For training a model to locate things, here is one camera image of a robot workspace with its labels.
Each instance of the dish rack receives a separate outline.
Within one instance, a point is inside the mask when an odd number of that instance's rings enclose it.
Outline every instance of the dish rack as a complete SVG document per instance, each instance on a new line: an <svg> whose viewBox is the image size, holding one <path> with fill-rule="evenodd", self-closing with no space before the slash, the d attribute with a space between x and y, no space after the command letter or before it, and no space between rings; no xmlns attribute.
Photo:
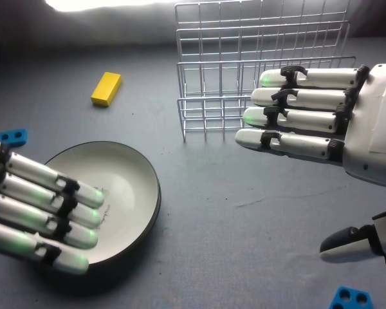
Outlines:
<svg viewBox="0 0 386 309"><path fill-rule="evenodd" d="M178 111L188 131L240 129L264 70L351 68L350 1L233 0L176 5Z"/></svg>

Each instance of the blue block with holes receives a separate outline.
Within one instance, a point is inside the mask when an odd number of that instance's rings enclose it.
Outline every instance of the blue block with holes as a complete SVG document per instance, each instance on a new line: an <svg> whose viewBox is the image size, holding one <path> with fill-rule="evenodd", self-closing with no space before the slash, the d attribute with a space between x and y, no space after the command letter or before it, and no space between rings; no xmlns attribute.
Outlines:
<svg viewBox="0 0 386 309"><path fill-rule="evenodd" d="M19 129L14 131L0 132L0 142L10 147L20 147L27 143L27 131Z"/></svg>
<svg viewBox="0 0 386 309"><path fill-rule="evenodd" d="M373 305L369 293L341 286L329 309L373 309Z"/></svg>

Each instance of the robotic hand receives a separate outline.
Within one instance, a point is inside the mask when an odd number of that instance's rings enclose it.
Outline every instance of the robotic hand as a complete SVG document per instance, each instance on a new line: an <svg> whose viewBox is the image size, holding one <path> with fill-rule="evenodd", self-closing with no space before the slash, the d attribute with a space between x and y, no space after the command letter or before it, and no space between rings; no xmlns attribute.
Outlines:
<svg viewBox="0 0 386 309"><path fill-rule="evenodd" d="M351 176L386 187L386 64L372 70L286 66L260 77L241 129L246 148L340 164ZM329 262L384 256L386 212L373 225L349 227L325 239L320 257Z"/></svg>
<svg viewBox="0 0 386 309"><path fill-rule="evenodd" d="M0 144L0 253L83 274L87 257L46 239L93 248L103 194Z"/></svg>

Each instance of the black rim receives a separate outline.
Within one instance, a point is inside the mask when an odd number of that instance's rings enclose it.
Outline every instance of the black rim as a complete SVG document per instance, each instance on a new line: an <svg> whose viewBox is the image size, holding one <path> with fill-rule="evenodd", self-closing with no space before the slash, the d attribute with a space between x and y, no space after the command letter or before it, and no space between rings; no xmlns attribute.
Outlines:
<svg viewBox="0 0 386 309"><path fill-rule="evenodd" d="M107 141L107 140L99 140L99 141L93 141L93 142L86 142L86 143L81 143L81 144L78 144L78 145L74 145L72 147L69 147L61 152L59 152L58 154L56 154L55 156L53 156L52 158L50 158L46 163L45 165L47 165L50 161L52 161L55 157L61 155L62 153L65 153L66 151L70 150L70 149L73 149L73 148L76 148L76 147L79 147L79 146L82 146L82 145L86 145L86 144L92 144L92 143L112 143L112 144L118 144L118 145L122 145L124 147L128 147L134 151L136 151L139 155L141 155L143 158L145 158L145 160L147 161L147 163L149 163L149 165L151 166L151 168L153 169L153 172L154 172L154 175L156 177L156 182L157 182L157 189L158 189L158 194L157 194L157 200L156 200L156 206L154 208L154 212L153 212L153 215L152 215L152 218L150 219L149 223L147 224L146 228L143 230L143 232L139 235L139 237L136 238L136 240L134 240L127 248L124 248L122 251L120 251L119 253L109 257L108 259L105 259L103 261L100 261L100 262L97 262L97 263L93 263L93 264L89 264L89 268L93 268L95 266L99 266L99 265L104 265L116 258L119 258L120 256L126 254L128 251L131 251L134 247L136 247L140 242L142 242L147 235L149 235L151 229L153 228L153 225L154 223L156 222L157 220L157 217L159 215L159 211L160 211L160 206L161 206L161 187L160 187L160 182L159 182L159 178L157 176L157 173L156 173L156 170L154 169L153 165L150 163L150 161L143 155L141 154L141 152L137 151L135 148L133 147L130 147L128 145L125 145L125 144L122 144L122 143L118 143L118 142L110 142L110 141Z"/></svg>

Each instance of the table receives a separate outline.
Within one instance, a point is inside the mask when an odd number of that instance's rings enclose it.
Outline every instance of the table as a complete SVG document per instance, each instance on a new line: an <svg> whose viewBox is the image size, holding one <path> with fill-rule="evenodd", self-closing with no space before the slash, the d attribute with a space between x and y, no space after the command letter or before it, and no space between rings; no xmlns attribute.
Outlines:
<svg viewBox="0 0 386 309"><path fill-rule="evenodd" d="M357 65L386 63L386 38L350 39ZM383 258L332 265L331 233L372 223L386 188L342 168L239 147L234 133L189 133L176 107L175 46L11 56L0 63L0 131L26 128L19 152L46 162L92 140L127 144L158 173L163 201L148 245L112 289L60 294L26 263L0 255L0 308L327 308L339 286L386 308ZM90 94L105 71L124 84L108 109Z"/></svg>

